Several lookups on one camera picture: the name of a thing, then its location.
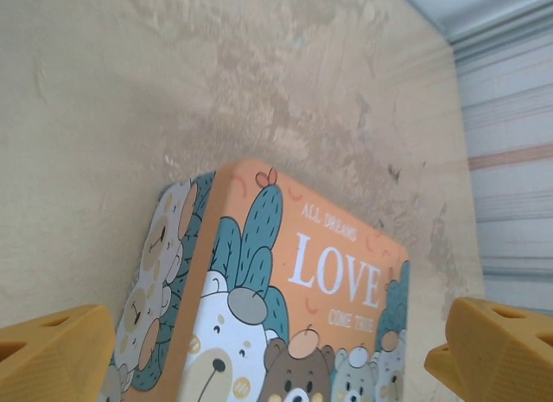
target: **orange stripe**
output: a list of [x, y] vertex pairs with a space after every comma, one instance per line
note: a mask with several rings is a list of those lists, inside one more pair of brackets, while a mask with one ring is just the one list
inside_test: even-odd
[[512, 164], [539, 162], [551, 158], [553, 158], [553, 143], [488, 154], [486, 156], [470, 157], [468, 159], [468, 167], [471, 170], [479, 170]]

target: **bear's nose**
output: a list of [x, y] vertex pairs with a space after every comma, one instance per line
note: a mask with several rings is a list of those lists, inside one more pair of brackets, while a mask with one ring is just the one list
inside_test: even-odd
[[216, 372], [224, 372], [225, 371], [225, 362], [221, 359], [213, 359], [213, 369], [215, 369]]

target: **brown bear illustration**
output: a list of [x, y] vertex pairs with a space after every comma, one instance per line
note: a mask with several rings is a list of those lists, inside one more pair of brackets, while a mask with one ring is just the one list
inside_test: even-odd
[[[304, 332], [316, 333], [313, 330], [303, 330], [298, 335], [304, 336]], [[282, 339], [270, 341], [265, 350], [264, 363], [267, 375], [259, 402], [330, 400], [330, 373], [334, 368], [333, 349], [328, 345], [321, 349], [318, 346], [308, 346], [309, 348], [302, 347], [301, 353], [298, 353], [298, 342], [305, 343], [305, 340], [293, 337], [289, 347]]]

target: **beige wall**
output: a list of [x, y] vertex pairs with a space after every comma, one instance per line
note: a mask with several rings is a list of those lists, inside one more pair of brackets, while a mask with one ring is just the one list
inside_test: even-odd
[[0, 26], [2, 325], [117, 318], [164, 184], [260, 156], [408, 248], [407, 400], [446, 400], [421, 366], [480, 262], [451, 51], [405, 3], [0, 0]]

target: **yellow plastic piece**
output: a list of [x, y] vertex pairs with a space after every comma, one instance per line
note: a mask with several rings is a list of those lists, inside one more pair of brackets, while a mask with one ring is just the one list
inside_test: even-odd
[[467, 402], [553, 401], [553, 317], [458, 298], [425, 368]]
[[99, 305], [0, 329], [0, 401], [95, 401], [114, 343]]

